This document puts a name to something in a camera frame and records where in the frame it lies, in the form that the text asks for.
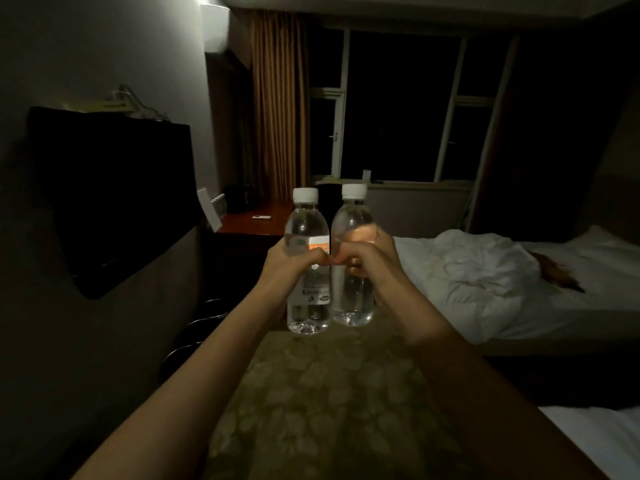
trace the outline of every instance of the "forearm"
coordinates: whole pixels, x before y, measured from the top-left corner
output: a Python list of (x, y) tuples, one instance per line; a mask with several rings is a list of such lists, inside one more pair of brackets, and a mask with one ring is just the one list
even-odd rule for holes
[(418, 290), (402, 285), (390, 297), (387, 307), (431, 395), (470, 459), (489, 477), (605, 478)]
[(274, 311), (266, 290), (252, 290), (74, 478), (156, 480), (185, 476), (205, 448)]

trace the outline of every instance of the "water bottle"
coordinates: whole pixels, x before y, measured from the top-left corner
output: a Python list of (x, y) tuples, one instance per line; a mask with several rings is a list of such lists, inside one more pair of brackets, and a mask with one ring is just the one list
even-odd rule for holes
[[(295, 256), (314, 248), (329, 252), (329, 226), (318, 211), (316, 188), (293, 189), (295, 209), (285, 226), (287, 254)], [(331, 323), (329, 266), (314, 264), (298, 280), (287, 300), (287, 325), (295, 333), (311, 335)]]
[[(367, 196), (365, 184), (344, 184), (342, 200), (344, 205), (333, 218), (331, 226), (332, 255), (340, 251), (344, 241), (374, 241), (373, 236), (358, 234), (371, 233), (373, 217), (364, 205)], [(333, 320), (347, 326), (366, 325), (373, 316), (373, 285), (368, 278), (352, 275), (346, 265), (332, 266), (332, 316)]]

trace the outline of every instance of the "wall-mounted television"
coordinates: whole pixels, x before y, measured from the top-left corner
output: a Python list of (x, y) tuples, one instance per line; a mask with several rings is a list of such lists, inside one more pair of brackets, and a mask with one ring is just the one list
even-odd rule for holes
[(187, 125), (32, 107), (28, 141), (73, 280), (97, 299), (200, 219)]

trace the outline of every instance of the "hand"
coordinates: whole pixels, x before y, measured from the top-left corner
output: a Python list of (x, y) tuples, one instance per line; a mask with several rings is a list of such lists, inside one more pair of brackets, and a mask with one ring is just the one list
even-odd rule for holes
[(274, 311), (278, 312), (283, 308), (304, 270), (313, 264), (329, 266), (331, 263), (331, 256), (320, 248), (297, 256), (287, 256), (284, 238), (282, 238), (269, 249), (255, 288), (266, 292), (269, 302), (275, 307)]
[(413, 284), (400, 265), (393, 237), (380, 227), (375, 227), (376, 233), (373, 233), (371, 228), (358, 233), (372, 237), (373, 242), (353, 242), (357, 236), (348, 235), (348, 242), (340, 244), (334, 263), (346, 264), (354, 276), (369, 278), (373, 283), (376, 298), (384, 304), (390, 294), (405, 287), (413, 288)]

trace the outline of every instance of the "window frame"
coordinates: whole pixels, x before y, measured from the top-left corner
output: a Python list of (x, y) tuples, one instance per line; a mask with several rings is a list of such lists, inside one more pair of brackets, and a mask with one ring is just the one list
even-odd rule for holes
[[(351, 42), (351, 28), (350, 27), (336, 27), (331, 25), (320, 25), (327, 29), (337, 29), (344, 31), (343, 44), (342, 44), (342, 71), (340, 74), (340, 87), (339, 88), (310, 88), (310, 97), (318, 99), (332, 99), (336, 101), (335, 104), (335, 116), (333, 119), (333, 150), (332, 150), (332, 163), (331, 163), (331, 175), (313, 175), (312, 180), (318, 181), (331, 181), (337, 182), (345, 180), (340, 178), (340, 171), (342, 169), (342, 144), (344, 141), (344, 117), (347, 108), (347, 95), (348, 95), (348, 77), (349, 77), (349, 47)], [(366, 30), (375, 32), (384, 32), (380, 30)], [(496, 97), (486, 96), (465, 96), (458, 94), (458, 87), (460, 85), (460, 77), (462, 74), (462, 66), (465, 58), (465, 51), (467, 48), (467, 41), (470, 38), (469, 35), (460, 34), (448, 34), (460, 39), (460, 48), (458, 49), (458, 59), (456, 62), (456, 68), (454, 70), (453, 81), (451, 85), (451, 93), (449, 96), (449, 104), (447, 106), (447, 113), (445, 115), (444, 127), (442, 129), (442, 136), (440, 138), (440, 148), (438, 149), (438, 160), (436, 162), (435, 174), (432, 182), (416, 182), (409, 180), (380, 180), (384, 184), (408, 184), (412, 186), (424, 185), (428, 188), (434, 188), (434, 184), (441, 184), (443, 182), (466, 182), (469, 185), (475, 187), (475, 183), (480, 179), (481, 172), (484, 167), (484, 160), (486, 159), (486, 153), (488, 147), (495, 135), (495, 119), (499, 113), (499, 106), (502, 102), (502, 95), (504, 89), (508, 83), (513, 62), (515, 60), (515, 51), (518, 45), (519, 37), (512, 35), (509, 41), (509, 46), (505, 56), (504, 63), (502, 65), (502, 72), (500, 76), (500, 84), (498, 87)], [(453, 122), (453, 115), (456, 107), (473, 106), (473, 107), (492, 107), (491, 118), (484, 137), (484, 144), (482, 153), (480, 155), (480, 162), (474, 180), (442, 180), (442, 169), (444, 167), (444, 161), (447, 154), (447, 146), (449, 144), (449, 136), (451, 134), (451, 125)]]

